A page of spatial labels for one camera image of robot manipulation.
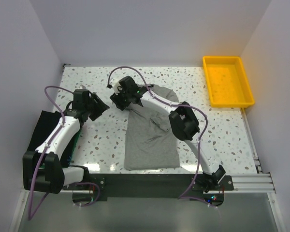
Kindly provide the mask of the grey t shirt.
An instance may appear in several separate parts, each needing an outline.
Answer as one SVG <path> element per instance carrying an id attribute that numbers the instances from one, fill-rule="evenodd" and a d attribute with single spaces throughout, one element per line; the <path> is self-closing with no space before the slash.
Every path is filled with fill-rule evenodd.
<path id="1" fill-rule="evenodd" d="M 177 139 L 168 116 L 133 103 L 127 110 L 124 168 L 132 171 L 179 167 Z"/>

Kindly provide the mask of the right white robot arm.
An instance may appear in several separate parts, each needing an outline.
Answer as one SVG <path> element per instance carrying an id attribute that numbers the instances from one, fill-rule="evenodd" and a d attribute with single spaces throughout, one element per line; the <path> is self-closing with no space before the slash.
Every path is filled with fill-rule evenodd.
<path id="1" fill-rule="evenodd" d="M 110 78 L 107 87 L 114 90 L 110 99 L 120 110 L 124 110 L 131 103 L 155 110 L 168 116 L 173 135 L 185 142 L 194 153 L 205 176 L 205 183 L 209 189 L 216 190 L 223 184 L 226 174 L 224 168 L 216 159 L 205 154 L 201 149 L 199 121 L 187 102 L 173 102 L 162 98 L 147 86 L 138 86 L 134 79 L 126 76 L 120 80 Z"/>

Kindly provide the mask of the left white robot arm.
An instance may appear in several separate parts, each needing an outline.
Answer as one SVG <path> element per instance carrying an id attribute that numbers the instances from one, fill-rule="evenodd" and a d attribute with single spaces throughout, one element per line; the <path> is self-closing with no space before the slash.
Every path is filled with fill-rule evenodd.
<path id="1" fill-rule="evenodd" d="M 24 189 L 54 194 L 70 184 L 87 189 L 88 168 L 70 165 L 70 158 L 82 126 L 108 109 L 96 93 L 77 89 L 64 111 L 43 111 L 22 158 Z"/>

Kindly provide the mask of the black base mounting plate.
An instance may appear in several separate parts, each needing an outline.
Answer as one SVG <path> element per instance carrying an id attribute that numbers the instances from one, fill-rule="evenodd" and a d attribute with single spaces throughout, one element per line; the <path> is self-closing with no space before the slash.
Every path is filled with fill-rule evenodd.
<path id="1" fill-rule="evenodd" d="M 178 198 L 193 180 L 193 174 L 90 174 L 90 181 L 100 188 L 100 201 L 108 198 Z M 198 174 L 192 185 L 193 197 L 222 194 L 234 190 L 232 177 L 224 176 L 217 186 L 207 184 L 203 174 Z"/>

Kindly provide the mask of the yellow plastic bin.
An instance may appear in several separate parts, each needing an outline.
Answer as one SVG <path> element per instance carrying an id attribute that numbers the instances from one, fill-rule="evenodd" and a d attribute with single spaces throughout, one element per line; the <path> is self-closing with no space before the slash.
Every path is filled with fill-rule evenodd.
<path id="1" fill-rule="evenodd" d="M 211 107 L 248 108 L 255 104 L 240 57 L 204 56 L 203 70 Z"/>

